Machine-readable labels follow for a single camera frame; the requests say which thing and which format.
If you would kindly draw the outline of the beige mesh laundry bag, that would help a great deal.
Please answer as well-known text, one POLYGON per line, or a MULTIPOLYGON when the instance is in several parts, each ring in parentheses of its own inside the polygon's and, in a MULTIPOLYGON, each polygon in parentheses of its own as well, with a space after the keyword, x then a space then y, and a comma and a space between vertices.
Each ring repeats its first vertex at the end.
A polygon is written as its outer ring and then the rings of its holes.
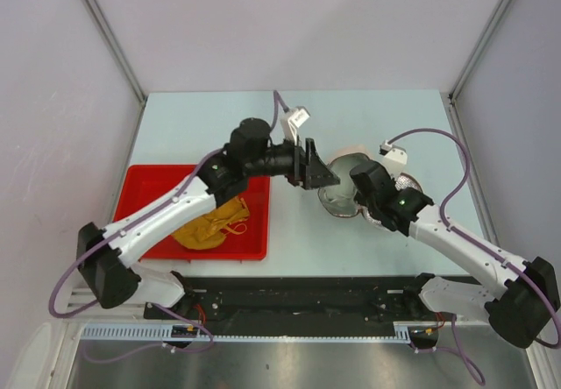
MULTIPOLYGON (((399 175, 390 175, 394 179, 394 186, 398 192, 412 188, 421 193, 423 190, 418 181, 405 173, 408 155, 406 150, 395 145, 383 143, 381 151, 381 164, 390 164, 390 173, 395 173, 397 166, 401 167, 399 175)), ((373 155, 363 146, 356 145, 341 149, 330 160, 328 167, 338 176, 340 183, 336 186, 323 187, 318 191, 319 201, 332 215, 339 218, 352 218, 361 214, 369 223, 379 229, 386 229, 381 220, 374 218, 363 202, 359 202, 359 192, 350 176, 351 170, 368 161, 373 160, 373 155)))

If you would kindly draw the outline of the white garment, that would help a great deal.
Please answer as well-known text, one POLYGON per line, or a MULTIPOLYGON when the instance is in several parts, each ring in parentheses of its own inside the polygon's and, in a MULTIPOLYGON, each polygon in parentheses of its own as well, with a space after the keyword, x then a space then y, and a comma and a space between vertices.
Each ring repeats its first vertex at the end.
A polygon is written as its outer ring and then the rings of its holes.
POLYGON ((356 165, 355 159, 350 156, 340 157, 331 163, 331 170, 340 179, 336 186, 325 188, 325 198, 329 204, 343 207, 348 205, 356 193, 350 171, 356 165))

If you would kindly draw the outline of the brown bra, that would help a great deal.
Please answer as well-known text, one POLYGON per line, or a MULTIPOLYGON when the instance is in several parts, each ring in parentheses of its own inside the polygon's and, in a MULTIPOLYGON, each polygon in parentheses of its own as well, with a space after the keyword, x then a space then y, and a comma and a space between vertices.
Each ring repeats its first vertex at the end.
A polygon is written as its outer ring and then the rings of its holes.
POLYGON ((207 251, 224 243, 229 235, 242 235, 248 227, 250 210, 241 197, 185 223, 171 234, 172 239, 188 250, 207 251))

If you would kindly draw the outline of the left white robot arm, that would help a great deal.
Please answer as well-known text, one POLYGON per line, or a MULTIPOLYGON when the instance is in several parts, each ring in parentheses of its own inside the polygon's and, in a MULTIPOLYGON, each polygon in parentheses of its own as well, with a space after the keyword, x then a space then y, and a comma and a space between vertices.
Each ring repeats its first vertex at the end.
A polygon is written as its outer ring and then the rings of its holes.
POLYGON ((162 306, 172 317, 188 316, 194 298, 180 274, 143 267, 140 259, 158 242, 191 220, 246 191, 251 177, 283 176, 306 190, 330 187, 340 179, 320 159, 315 142, 289 139, 273 145, 269 124, 247 118, 220 150, 159 199, 126 218, 79 231, 78 270, 96 301, 111 309, 137 300, 162 306))

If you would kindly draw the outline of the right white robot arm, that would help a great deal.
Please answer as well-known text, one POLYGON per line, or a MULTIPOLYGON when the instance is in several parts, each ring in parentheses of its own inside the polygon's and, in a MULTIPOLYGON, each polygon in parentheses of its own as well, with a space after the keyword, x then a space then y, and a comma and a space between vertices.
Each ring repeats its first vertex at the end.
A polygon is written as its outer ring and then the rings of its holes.
POLYGON ((424 320, 435 312, 487 322, 505 341, 526 349, 548 322, 558 325, 560 296, 553 265, 505 251, 450 220, 426 194, 397 189, 379 162, 355 166, 350 177, 356 200, 381 226, 426 244, 468 272, 476 284, 452 283, 425 273, 404 298, 406 313, 424 320))

